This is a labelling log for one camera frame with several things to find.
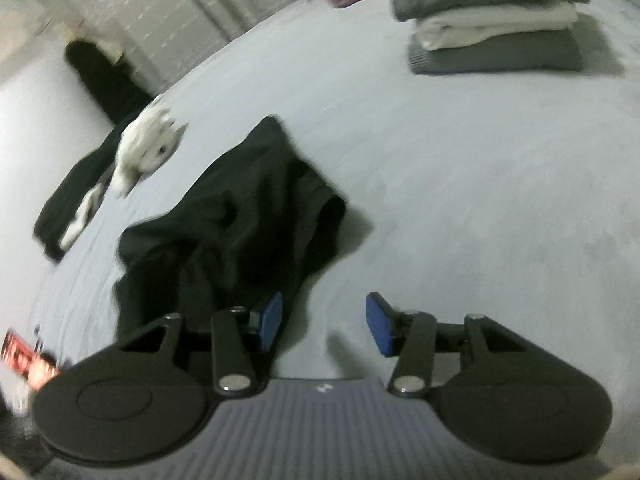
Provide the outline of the black t-shirt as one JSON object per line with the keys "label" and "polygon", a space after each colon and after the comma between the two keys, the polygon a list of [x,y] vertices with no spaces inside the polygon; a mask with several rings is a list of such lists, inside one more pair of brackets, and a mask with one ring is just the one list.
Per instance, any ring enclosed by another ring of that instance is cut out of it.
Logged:
{"label": "black t-shirt", "polygon": [[180,202],[122,232],[116,336],[167,313],[194,332],[217,310],[291,300],[336,255],[345,201],[265,117]]}

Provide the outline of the white cloth by black garment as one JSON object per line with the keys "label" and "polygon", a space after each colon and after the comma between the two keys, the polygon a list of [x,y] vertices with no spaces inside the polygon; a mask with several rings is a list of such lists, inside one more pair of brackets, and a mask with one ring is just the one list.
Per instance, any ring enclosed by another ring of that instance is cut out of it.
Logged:
{"label": "white cloth by black garment", "polygon": [[68,252],[80,237],[80,234],[85,231],[85,228],[102,204],[104,192],[105,185],[98,183],[93,188],[90,188],[89,192],[81,200],[72,221],[58,240],[58,247],[63,252]]}

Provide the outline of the white plush dog toy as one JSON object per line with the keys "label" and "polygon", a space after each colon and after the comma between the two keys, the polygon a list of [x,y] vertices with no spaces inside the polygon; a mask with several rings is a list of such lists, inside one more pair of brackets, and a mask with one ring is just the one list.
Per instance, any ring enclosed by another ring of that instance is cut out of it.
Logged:
{"label": "white plush dog toy", "polygon": [[151,104],[122,132],[115,155],[111,188],[128,195],[138,180],[152,174],[178,148],[186,125],[177,126],[167,107]]}

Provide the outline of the black garment on bed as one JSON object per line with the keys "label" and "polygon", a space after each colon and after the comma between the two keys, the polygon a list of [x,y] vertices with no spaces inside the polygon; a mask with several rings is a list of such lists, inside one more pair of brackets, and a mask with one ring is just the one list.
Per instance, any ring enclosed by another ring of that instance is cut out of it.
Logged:
{"label": "black garment on bed", "polygon": [[44,203],[32,234],[42,246],[46,257],[52,262],[59,263],[66,255],[67,249],[61,247],[63,235],[75,219],[82,200],[99,183],[105,171],[112,166],[122,132],[142,110],[142,107],[138,107],[128,114],[112,129],[96,150],[76,162]]}

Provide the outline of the hanging black coat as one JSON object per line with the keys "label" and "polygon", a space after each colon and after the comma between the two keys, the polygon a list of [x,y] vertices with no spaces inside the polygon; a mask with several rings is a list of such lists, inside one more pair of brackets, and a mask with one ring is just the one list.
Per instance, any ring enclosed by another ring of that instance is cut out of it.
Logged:
{"label": "hanging black coat", "polygon": [[129,64],[113,63],[93,42],[71,41],[65,47],[64,56],[93,101],[114,125],[152,102],[153,97],[132,79]]}

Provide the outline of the folded white shirt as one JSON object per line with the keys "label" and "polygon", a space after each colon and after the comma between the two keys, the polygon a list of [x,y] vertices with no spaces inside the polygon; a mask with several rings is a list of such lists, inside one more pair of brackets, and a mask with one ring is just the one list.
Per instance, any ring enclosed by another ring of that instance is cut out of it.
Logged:
{"label": "folded white shirt", "polygon": [[469,6],[416,21],[414,36],[427,51],[469,47],[497,36],[558,32],[570,28],[578,13],[570,2]]}

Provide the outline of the grey dotted curtain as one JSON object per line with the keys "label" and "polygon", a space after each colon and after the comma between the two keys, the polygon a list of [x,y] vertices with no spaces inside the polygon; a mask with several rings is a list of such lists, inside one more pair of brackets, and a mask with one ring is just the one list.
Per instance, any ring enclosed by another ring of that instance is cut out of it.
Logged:
{"label": "grey dotted curtain", "polygon": [[112,42],[145,88],[162,91],[296,0],[39,0],[71,34]]}

